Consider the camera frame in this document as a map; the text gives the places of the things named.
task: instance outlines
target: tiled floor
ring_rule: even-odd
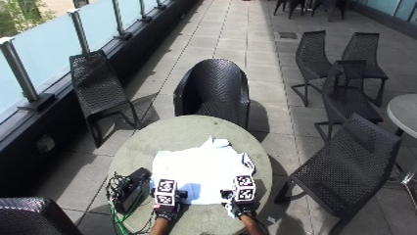
[[[312,90],[311,106],[303,106],[300,97],[290,88],[303,81],[295,64],[300,33],[310,30],[328,31],[327,52],[332,61],[340,58],[350,37],[356,31],[382,34],[379,59],[390,75],[384,106],[379,111],[386,122],[382,126],[395,132],[387,115],[388,101],[398,95],[417,91],[416,40],[383,26],[356,12],[347,12],[340,20],[336,12],[328,23],[324,9],[311,16],[279,10],[272,15],[276,1],[204,0],[200,1],[178,25],[172,34],[138,73],[127,87],[143,126],[160,119],[174,118],[172,92],[187,70],[200,60],[224,58],[234,61],[250,78],[251,123],[250,130],[259,138],[271,156],[274,188],[270,206],[262,217],[271,234],[327,234],[335,223],[310,197],[290,205],[278,206],[272,198],[288,175],[307,161],[324,142],[314,122],[327,119],[322,95]],[[299,33],[299,39],[282,39],[280,32]],[[367,89],[376,92],[376,83]],[[113,157],[118,149],[139,131],[121,118],[110,118],[103,126],[114,129],[106,144],[97,149],[85,129],[70,144],[61,158],[63,161],[47,173],[34,194],[57,200],[86,234],[114,234],[105,197],[105,182]],[[399,161],[410,166],[417,159],[417,141],[404,134]],[[417,216],[406,191],[390,183],[378,197],[360,211],[343,234],[408,235],[417,233]]]

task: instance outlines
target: chair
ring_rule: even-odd
[[[224,59],[199,62],[174,92],[175,115],[223,118],[248,127],[250,88],[247,74]]]
[[[347,3],[348,3],[348,0],[318,0],[315,2],[312,16],[315,15],[318,8],[322,5],[324,5],[328,11],[328,21],[331,22],[331,17],[334,15],[334,11],[336,8],[340,9],[342,19],[344,20],[344,13],[347,11]]]
[[[339,222],[339,234],[388,181],[400,138],[354,114],[322,150],[290,175],[274,202],[298,184]]]
[[[139,117],[135,106],[125,93],[117,72],[102,50],[70,57],[71,74],[81,106],[87,119],[97,148],[103,144],[103,137],[97,121],[121,114],[135,128]],[[123,111],[131,106],[134,122]]]
[[[283,12],[286,11],[286,5],[287,5],[288,0],[278,0],[276,2],[276,7],[274,11],[274,15],[276,16],[276,11],[279,9],[279,6],[283,4]],[[290,15],[288,19],[291,20],[291,16],[296,10],[296,7],[302,5],[302,16],[304,16],[304,10],[306,10],[306,0],[290,0]]]
[[[294,85],[291,88],[302,97],[306,107],[308,106],[308,86],[322,92],[322,89],[311,83],[311,80],[327,77],[331,68],[326,52],[326,37],[327,32],[324,30],[304,32],[298,48],[296,63],[306,83]],[[304,95],[296,89],[298,87],[304,87]]]
[[[376,105],[382,106],[386,83],[388,80],[388,75],[383,71],[379,61],[378,61],[378,50],[379,50],[379,33],[356,32],[352,35],[351,41],[347,48],[344,49],[342,60],[366,60],[367,69],[364,78],[379,78],[382,80],[382,86],[378,98],[374,99],[370,96],[370,101]]]
[[[0,199],[0,234],[82,235],[57,203],[47,198]]]
[[[344,123],[354,113],[372,123],[383,118],[370,104],[364,94],[366,61],[336,61],[328,72],[323,89],[328,121],[316,122],[315,126],[326,141],[331,138],[332,126]],[[328,137],[322,125],[328,125]]]

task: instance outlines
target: hand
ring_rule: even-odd
[[[179,211],[182,208],[182,204],[176,204],[175,207],[170,207],[162,204],[154,205],[154,211],[155,211],[155,219],[164,218],[168,220],[168,223],[172,223],[175,218],[178,217]]]

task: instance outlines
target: white cloth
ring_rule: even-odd
[[[152,163],[154,182],[174,179],[178,188],[188,191],[187,204],[220,204],[220,190],[232,189],[236,175],[252,174],[243,165],[246,153],[238,154],[226,139],[214,139],[200,148],[183,151],[160,151]]]

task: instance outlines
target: table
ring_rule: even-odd
[[[232,122],[216,117],[182,116],[160,120],[142,129],[125,143],[114,158],[109,178],[117,171],[130,175],[139,167],[152,170],[152,161],[158,151],[180,151],[200,147],[210,136],[228,139],[234,149],[247,152],[258,168],[254,175],[258,184],[258,212],[266,206],[271,186],[272,169],[268,154],[252,134]],[[152,212],[154,198],[148,196],[131,217],[126,220],[127,228],[139,231]],[[227,215],[222,205],[191,205],[178,219],[171,234],[236,234],[244,230],[238,218]]]
[[[417,138],[417,94],[408,94],[395,97],[388,104],[388,116],[392,122],[399,127],[396,135],[400,136],[407,132],[411,136]],[[408,169],[407,172],[398,164],[400,171],[399,181],[404,185],[417,209],[417,193],[416,186],[411,186],[417,172],[417,163]]]

